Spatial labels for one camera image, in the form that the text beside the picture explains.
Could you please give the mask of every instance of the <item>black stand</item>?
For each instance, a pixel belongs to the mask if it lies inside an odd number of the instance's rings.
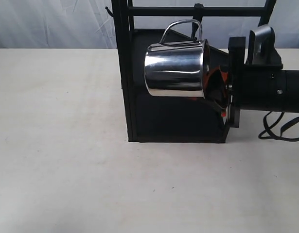
[[[146,90],[143,66],[147,47],[157,43],[164,29],[135,29],[134,16],[261,17],[267,24],[276,0],[265,7],[134,7],[132,0],[112,0],[128,139],[131,142],[225,143],[234,123],[208,105],[186,98],[153,97]],[[170,41],[190,40],[172,31]],[[229,55],[211,48],[211,68],[228,65]]]

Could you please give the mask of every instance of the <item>white backdrop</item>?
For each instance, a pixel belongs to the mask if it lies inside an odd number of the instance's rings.
[[[265,0],[134,0],[135,6],[264,6]],[[0,0],[2,48],[115,48],[110,0]],[[178,17],[136,17],[136,27],[165,28]],[[205,17],[204,38],[226,48],[228,37],[248,36],[255,17]],[[276,47],[299,48],[299,0],[278,0],[269,23]],[[191,26],[181,32],[190,34]]]

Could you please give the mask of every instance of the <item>black electric cord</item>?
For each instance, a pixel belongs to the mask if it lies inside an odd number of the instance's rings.
[[[294,125],[299,123],[299,117],[284,124],[280,129],[280,136],[277,136],[271,131],[271,129],[273,129],[282,120],[284,113],[281,113],[280,116],[278,117],[278,119],[275,121],[275,123],[273,123],[271,126],[269,126],[268,122],[267,122],[267,117],[271,113],[272,112],[269,112],[264,116],[263,123],[264,123],[265,130],[258,135],[258,138],[262,139],[262,140],[274,139],[274,140],[281,140],[281,141],[287,141],[287,142],[299,142],[299,137],[297,137],[297,138],[283,137],[283,133],[285,131],[287,131],[288,129],[290,129],[291,127],[293,127]]]

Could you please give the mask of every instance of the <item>black metal frame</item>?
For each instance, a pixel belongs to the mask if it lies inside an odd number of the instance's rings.
[[[112,0],[121,82],[129,141],[139,141],[136,130],[135,88],[133,83],[131,34],[134,16],[187,16],[196,14],[194,7],[136,7],[133,0]],[[264,7],[201,7],[202,17],[261,17],[259,25],[267,24],[276,0],[266,0]]]

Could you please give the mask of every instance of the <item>mug handle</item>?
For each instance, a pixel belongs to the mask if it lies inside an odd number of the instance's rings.
[[[182,24],[182,23],[195,23],[195,24],[197,24],[198,28],[199,28],[199,41],[201,41],[201,37],[202,37],[202,25],[201,25],[201,23],[198,20],[196,20],[196,19],[184,19],[184,20],[180,20],[180,21],[176,21],[176,22],[171,23],[166,28],[166,30],[164,31],[163,36],[162,36],[159,44],[163,44],[164,43],[165,37],[167,36],[167,33],[169,32],[169,30],[171,29],[171,27],[173,27],[175,25],[178,25],[178,24]]]

